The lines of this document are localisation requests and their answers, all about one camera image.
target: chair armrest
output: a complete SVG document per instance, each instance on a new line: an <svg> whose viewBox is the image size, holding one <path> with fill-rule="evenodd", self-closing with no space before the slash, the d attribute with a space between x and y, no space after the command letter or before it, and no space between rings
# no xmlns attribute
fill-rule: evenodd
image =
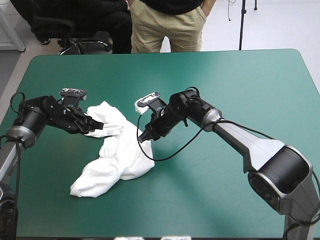
<svg viewBox="0 0 320 240"><path fill-rule="evenodd" d="M38 27L45 25L64 25L69 27L69 32L64 36L64 38L70 38L76 30L76 24L73 21L55 18L55 17L43 17L43 16L33 16L33 23L31 26L31 31L34 33Z"/></svg>

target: white cloth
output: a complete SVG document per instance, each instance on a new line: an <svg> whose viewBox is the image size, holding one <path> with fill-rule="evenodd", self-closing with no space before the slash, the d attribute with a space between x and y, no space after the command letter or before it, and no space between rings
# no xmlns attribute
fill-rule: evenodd
<svg viewBox="0 0 320 240"><path fill-rule="evenodd" d="M148 159L137 143L137 127L106 101L91 106L87 115L104 123L102 130L87 136L104 139L99 158L85 166L82 175L70 187L70 195L96 198L106 193L119 179L130 180L148 172L155 162ZM145 153L152 157L151 142L141 144Z"/></svg>

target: black shirt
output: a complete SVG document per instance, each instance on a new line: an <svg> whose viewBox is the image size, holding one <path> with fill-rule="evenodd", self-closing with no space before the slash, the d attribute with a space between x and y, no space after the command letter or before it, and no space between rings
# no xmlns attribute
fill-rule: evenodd
<svg viewBox="0 0 320 240"><path fill-rule="evenodd" d="M178 15L199 7L203 0L141 0L149 7L164 14Z"/></svg>
<svg viewBox="0 0 320 240"><path fill-rule="evenodd" d="M67 19L80 26L89 26L99 17L118 11L126 12L124 0L35 0L36 15Z"/></svg>

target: black pants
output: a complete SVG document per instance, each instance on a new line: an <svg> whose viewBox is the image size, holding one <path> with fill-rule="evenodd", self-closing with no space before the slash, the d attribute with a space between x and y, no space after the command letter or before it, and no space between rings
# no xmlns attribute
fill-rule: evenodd
<svg viewBox="0 0 320 240"><path fill-rule="evenodd" d="M131 53L132 21L130 14L124 11L117 11L107 15L102 15L100 11L99 13L97 21L92 24L92 27L98 31L109 32L113 41L112 53Z"/></svg>

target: khaki pants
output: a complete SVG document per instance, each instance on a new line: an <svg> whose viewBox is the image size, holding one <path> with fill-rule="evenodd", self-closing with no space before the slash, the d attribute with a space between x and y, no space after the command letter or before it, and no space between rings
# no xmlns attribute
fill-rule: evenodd
<svg viewBox="0 0 320 240"><path fill-rule="evenodd" d="M159 53L164 37L169 38L171 52L201 50L202 29L207 17L200 7L169 15L135 0L130 11L132 53Z"/></svg>

